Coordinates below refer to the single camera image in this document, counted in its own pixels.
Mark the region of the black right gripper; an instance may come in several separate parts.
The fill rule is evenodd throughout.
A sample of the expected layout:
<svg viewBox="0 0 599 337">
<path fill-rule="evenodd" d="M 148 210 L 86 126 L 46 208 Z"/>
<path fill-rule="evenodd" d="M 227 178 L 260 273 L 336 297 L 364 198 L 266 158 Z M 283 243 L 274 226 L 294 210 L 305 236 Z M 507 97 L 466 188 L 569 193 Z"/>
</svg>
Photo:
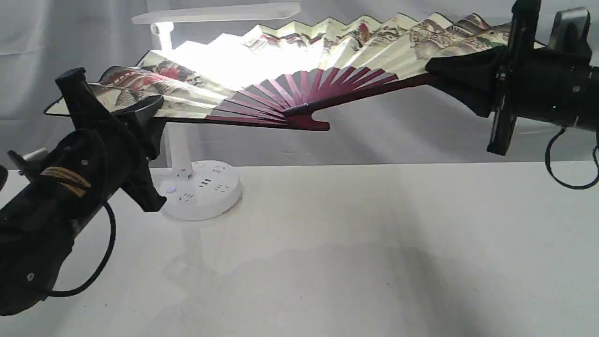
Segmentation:
<svg viewBox="0 0 599 337">
<path fill-rule="evenodd" d="M 496 155 L 507 153 L 519 117 L 598 131 L 598 67 L 547 45 L 537 47 L 540 11 L 539 0 L 518 0 L 512 6 L 507 46 L 432 58 L 425 66 L 426 72 L 444 81 L 456 81 L 439 82 L 437 89 L 477 117 L 495 113 L 486 149 Z"/>
</svg>

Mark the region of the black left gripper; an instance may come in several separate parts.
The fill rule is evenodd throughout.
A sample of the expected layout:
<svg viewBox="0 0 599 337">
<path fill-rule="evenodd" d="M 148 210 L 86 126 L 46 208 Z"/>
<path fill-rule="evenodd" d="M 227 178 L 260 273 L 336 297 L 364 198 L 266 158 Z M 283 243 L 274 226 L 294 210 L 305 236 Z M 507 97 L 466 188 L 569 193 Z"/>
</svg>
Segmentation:
<svg viewBox="0 0 599 337">
<path fill-rule="evenodd" d="M 49 153 L 37 177 L 66 179 L 81 197 L 94 193 L 108 200 L 124 190 L 143 211 L 160 211 L 166 198 L 156 190 L 148 163 L 160 153 L 166 121 L 156 115 L 163 97 L 148 96 L 110 111 L 93 93 L 85 73 L 74 68 L 55 79 L 75 130 Z"/>
</svg>

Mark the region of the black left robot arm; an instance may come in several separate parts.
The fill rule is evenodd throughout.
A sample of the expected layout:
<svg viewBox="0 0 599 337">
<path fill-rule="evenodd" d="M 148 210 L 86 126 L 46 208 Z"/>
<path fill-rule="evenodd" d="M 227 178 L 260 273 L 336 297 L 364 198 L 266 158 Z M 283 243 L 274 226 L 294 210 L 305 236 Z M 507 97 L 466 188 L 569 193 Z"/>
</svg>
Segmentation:
<svg viewBox="0 0 599 337">
<path fill-rule="evenodd" d="M 47 297 L 75 296 L 99 277 L 116 241 L 116 217 L 108 201 L 124 190 L 144 212 L 166 203 L 154 186 L 148 163 L 159 155 L 165 122 L 155 119 L 164 99 L 150 94 L 110 111 L 86 81 L 84 68 L 55 79 L 75 130 L 53 151 L 27 158 L 8 155 L 28 185 L 1 209 L 0 311 L 17 315 Z M 81 286 L 53 290 L 73 243 L 105 209 L 109 243 L 99 266 Z"/>
</svg>

